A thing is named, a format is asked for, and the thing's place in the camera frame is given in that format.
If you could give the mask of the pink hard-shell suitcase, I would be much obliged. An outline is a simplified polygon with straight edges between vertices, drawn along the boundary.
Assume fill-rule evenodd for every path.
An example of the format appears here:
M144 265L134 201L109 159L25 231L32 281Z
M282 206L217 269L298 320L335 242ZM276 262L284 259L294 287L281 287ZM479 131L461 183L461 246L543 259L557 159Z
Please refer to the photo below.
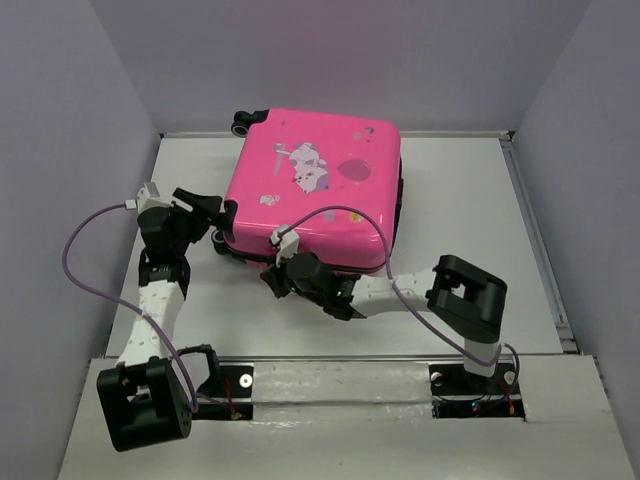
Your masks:
M238 111L243 139L225 195L217 253L261 262L269 238L293 226L300 250L336 270L376 272L397 231L403 180L401 136L385 120L282 108Z

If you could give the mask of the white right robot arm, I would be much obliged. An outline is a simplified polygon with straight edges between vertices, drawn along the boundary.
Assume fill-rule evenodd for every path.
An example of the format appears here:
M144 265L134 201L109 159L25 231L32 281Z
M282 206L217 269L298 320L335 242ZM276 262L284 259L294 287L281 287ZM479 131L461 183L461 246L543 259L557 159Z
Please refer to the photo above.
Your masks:
M336 273L315 254L298 253L272 261L260 278L275 297L296 294L342 321L410 312L464 356L460 379L468 390L482 392L496 381L508 287L457 256L389 279Z

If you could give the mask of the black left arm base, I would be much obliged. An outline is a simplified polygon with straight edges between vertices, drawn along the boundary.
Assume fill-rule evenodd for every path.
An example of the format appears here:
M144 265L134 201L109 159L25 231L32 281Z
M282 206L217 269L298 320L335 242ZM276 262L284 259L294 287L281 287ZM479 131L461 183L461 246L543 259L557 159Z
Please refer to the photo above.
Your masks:
M253 419L254 365L222 363L219 375L207 378L196 393L200 421L249 421Z

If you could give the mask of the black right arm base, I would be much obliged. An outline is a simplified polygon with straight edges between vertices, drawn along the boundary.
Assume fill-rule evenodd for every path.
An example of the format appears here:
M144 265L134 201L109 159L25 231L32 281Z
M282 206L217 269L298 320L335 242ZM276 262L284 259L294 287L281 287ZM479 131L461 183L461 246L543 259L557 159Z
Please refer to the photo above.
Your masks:
M429 374L436 419L526 417L513 363L500 363L489 378L467 372L461 363L430 365Z

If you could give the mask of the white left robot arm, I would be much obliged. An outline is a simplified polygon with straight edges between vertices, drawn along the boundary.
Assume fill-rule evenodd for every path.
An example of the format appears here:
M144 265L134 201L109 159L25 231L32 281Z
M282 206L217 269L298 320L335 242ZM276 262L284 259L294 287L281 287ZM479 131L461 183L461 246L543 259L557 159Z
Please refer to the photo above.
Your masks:
M97 378L97 392L113 447L118 452L184 439L198 411L198 394L231 393L213 348L177 349L172 343L186 298L191 267L186 252L216 225L219 196L176 189L165 202L151 183L134 202L143 248L138 261L136 318L115 366ZM206 360L188 371L184 356Z

